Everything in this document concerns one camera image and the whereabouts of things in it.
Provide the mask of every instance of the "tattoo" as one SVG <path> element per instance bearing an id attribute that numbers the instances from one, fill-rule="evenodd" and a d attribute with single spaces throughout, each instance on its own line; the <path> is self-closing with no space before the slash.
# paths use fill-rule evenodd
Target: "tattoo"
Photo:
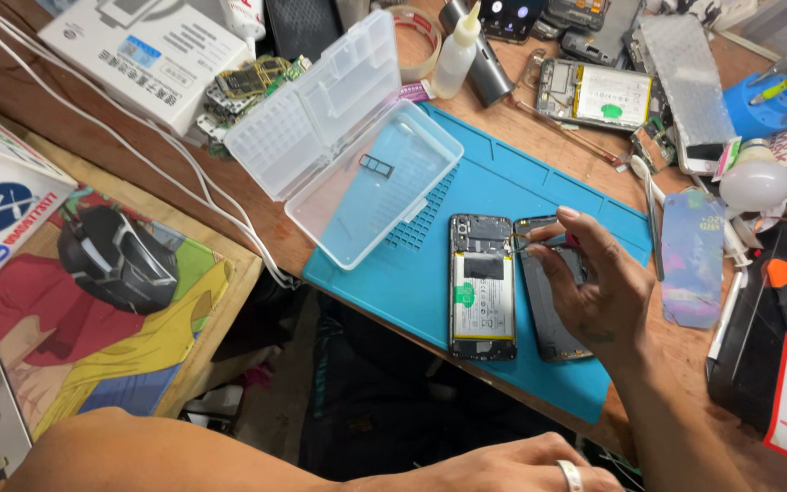
<path id="1" fill-rule="evenodd" d="M 585 323 L 579 323 L 579 333 L 592 343 L 608 343 L 610 341 L 615 341 L 614 332 L 602 328 L 590 327 Z"/>

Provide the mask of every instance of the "ring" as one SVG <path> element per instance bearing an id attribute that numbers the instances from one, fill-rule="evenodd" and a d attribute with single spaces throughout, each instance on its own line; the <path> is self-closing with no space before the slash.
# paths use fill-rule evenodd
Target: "ring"
<path id="1" fill-rule="evenodd" d="M 579 468 L 566 460 L 558 460 L 558 466 L 561 467 L 564 478 L 567 479 L 567 487 L 569 492 L 582 492 L 582 474 L 579 473 Z"/>

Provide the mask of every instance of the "grid pattern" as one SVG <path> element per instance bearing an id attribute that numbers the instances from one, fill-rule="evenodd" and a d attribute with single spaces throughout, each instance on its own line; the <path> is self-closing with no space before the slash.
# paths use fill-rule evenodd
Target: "grid pattern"
<path id="1" fill-rule="evenodd" d="M 436 213 L 439 212 L 439 207 L 442 207 L 445 194 L 451 187 L 451 182 L 454 181 L 454 175 L 457 173 L 457 168 L 460 164 L 456 164 L 451 172 L 448 173 L 442 181 L 435 188 L 430 190 L 427 194 L 427 207 L 421 210 L 421 213 L 416 215 L 411 222 L 400 222 L 393 228 L 388 236 L 385 237 L 384 243 L 391 248 L 407 248 L 411 251 L 420 251 L 421 244 L 424 238 L 427 237 L 427 232 L 430 230 L 430 225 L 433 224 L 433 219 Z"/>

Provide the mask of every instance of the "sim card tray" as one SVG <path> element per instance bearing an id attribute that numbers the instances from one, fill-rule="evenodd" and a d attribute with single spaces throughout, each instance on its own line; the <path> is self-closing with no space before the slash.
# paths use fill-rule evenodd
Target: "sim card tray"
<path id="1" fill-rule="evenodd" d="M 369 154 L 363 154 L 360 156 L 360 165 L 366 167 L 366 169 L 370 171 L 375 171 L 376 173 L 388 179 L 391 177 L 391 174 L 394 173 L 394 167 L 392 165 L 385 164 Z"/>

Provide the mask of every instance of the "green sticker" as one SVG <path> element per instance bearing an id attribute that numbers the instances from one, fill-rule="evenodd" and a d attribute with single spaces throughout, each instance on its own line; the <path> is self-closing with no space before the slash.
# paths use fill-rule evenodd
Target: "green sticker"
<path id="1" fill-rule="evenodd" d="M 455 285 L 454 302 L 463 304 L 464 308 L 471 308 L 472 303 L 475 302 L 475 289 L 472 288 L 472 284 L 464 282 L 463 285 Z"/>
<path id="2" fill-rule="evenodd" d="M 615 104 L 604 104 L 600 107 L 600 110 L 606 118 L 620 118 L 623 113 L 621 108 Z"/>

